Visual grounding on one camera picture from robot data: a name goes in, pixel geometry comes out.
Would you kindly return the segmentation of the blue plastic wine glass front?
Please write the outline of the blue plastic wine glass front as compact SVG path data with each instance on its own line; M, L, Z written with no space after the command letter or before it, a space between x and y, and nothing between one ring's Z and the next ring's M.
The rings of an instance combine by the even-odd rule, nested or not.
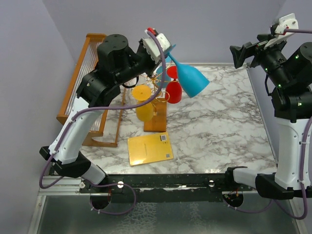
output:
M193 98L201 93L210 81L195 67L178 62L171 51L175 48L175 44L171 46L168 56L174 62L177 71L177 79L189 98Z

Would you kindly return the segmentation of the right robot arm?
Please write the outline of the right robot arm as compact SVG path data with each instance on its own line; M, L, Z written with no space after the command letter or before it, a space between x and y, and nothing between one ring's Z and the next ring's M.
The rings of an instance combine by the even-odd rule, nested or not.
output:
M241 184L257 190L260 196L275 200L310 198L309 141L312 135L312 44L305 42L289 57L282 54L286 40L269 34L258 35L257 43L230 46L235 68L252 58L251 67L260 66L266 80L274 84L269 93L279 131L277 170L261 173L247 167L230 167L225 187L234 191Z

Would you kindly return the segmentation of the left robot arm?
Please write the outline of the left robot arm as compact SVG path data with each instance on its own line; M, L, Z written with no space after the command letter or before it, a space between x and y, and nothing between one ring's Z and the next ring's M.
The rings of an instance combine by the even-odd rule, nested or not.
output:
M81 80L73 107L59 135L50 146L40 149L47 164L53 163L61 177L81 177L91 183L96 192L108 185L107 174L81 152L80 147L94 122L105 110L116 109L110 103L126 82L145 73L148 76L165 58L172 45L163 33L146 31L134 52L125 36L106 36L97 47L97 64Z

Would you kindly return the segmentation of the blue plastic wine glass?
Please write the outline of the blue plastic wine glass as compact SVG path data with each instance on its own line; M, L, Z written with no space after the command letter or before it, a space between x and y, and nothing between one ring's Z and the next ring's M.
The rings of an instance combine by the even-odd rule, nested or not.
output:
M210 81L195 67L178 62L171 51L175 48L175 44L171 46L168 56L174 62L177 71L177 79L189 98L193 98L201 93Z
M159 66L156 71L155 71L155 74L156 74L156 81L155 81L155 84L157 86L159 86L161 80L162 80L162 72L163 72L163 69L162 69L162 66ZM169 82L171 82L171 78L168 76L167 72L165 72L165 81L163 83L163 86L162 86L162 89L166 89L167 85L169 84Z

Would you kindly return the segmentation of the red plastic wine glass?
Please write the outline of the red plastic wine glass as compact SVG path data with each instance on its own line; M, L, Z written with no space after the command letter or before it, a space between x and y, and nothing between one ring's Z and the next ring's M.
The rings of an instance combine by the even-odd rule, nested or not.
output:
M178 82L177 68L171 66L167 69L167 75L173 79L170 81L165 89L165 99L170 104L177 104L182 99L182 87Z

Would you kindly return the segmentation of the clear smooth wine glass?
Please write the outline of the clear smooth wine glass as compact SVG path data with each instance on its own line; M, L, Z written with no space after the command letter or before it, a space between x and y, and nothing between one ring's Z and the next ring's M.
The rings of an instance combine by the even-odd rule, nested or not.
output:
M139 78L134 78L126 83L124 83L125 86L133 86L132 88L125 88L125 105L126 106L133 106L137 104L137 101L132 96L132 89L138 85Z

